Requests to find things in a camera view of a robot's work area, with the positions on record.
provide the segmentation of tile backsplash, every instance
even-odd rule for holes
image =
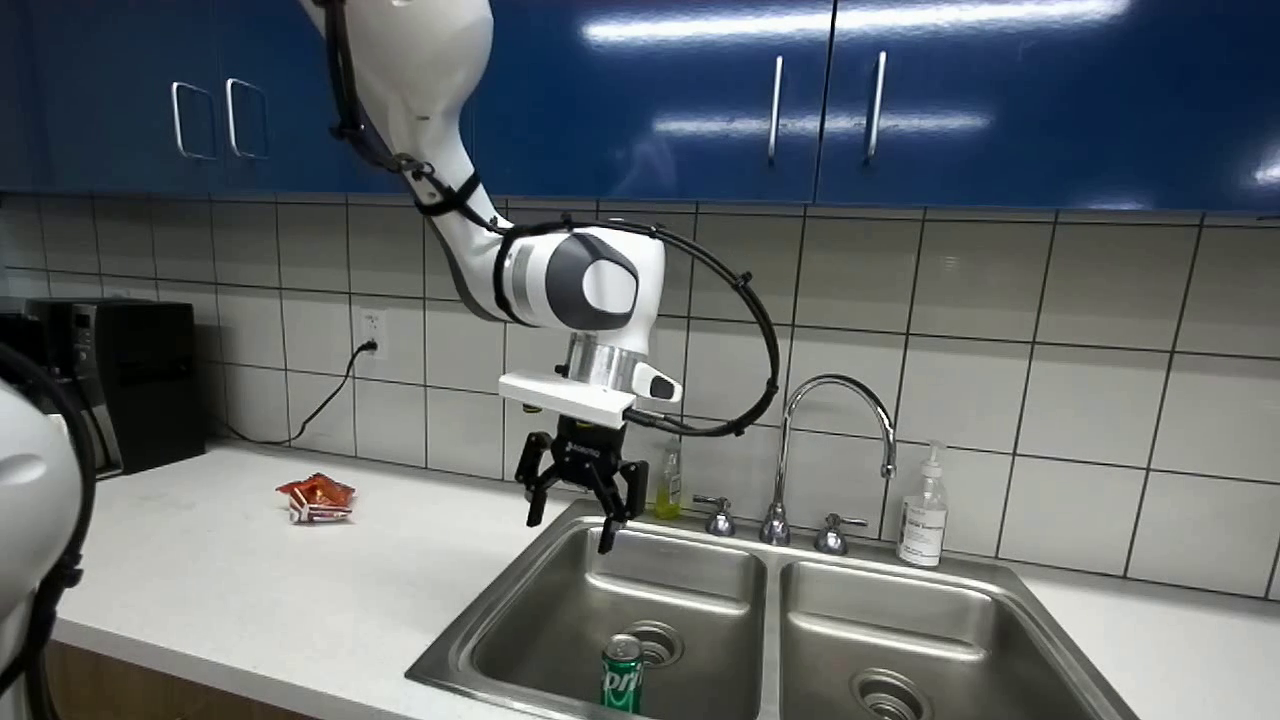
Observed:
[[[1280,599],[1280,225],[1221,216],[816,214],[519,205],[669,225],[753,274],[784,347],[873,384],[900,421],[881,484],[875,421],[835,388],[795,413],[787,508],[900,534],[930,441],[949,444],[949,549]],[[355,363],[302,450],[508,482],[530,415],[505,368],[549,372],[561,331],[473,321],[432,227],[401,202],[0,195],[0,295],[189,301],[208,408],[290,435]],[[683,415],[726,421],[763,384],[737,301],[671,256],[655,360]],[[660,435],[631,431],[655,461]],[[759,519],[781,413],[683,441],[683,494]]]

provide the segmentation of electrical outlet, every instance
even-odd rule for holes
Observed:
[[[361,336],[355,336],[355,343],[376,343],[376,354],[372,357],[387,357],[391,354],[391,340],[387,340],[387,315],[384,313],[361,313]]]

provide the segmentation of green can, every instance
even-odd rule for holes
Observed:
[[[604,655],[600,705],[612,712],[642,712],[642,676],[646,676],[642,637],[615,632],[610,637],[610,647],[600,655]]]

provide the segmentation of kitchen sink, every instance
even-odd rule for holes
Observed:
[[[410,668],[530,718],[600,708],[615,632],[646,646],[660,720],[1132,720],[1002,563],[919,573],[888,549],[816,558],[637,519],[610,558],[567,508]]]
[[[615,718],[600,708],[600,654],[631,632],[648,718],[757,718],[763,559],[648,526],[610,558],[597,546],[600,515],[567,512],[410,676],[532,718]]]

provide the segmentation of microwave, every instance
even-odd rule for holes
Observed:
[[[206,451],[192,303],[28,301],[0,315],[0,343],[86,408],[98,477]]]

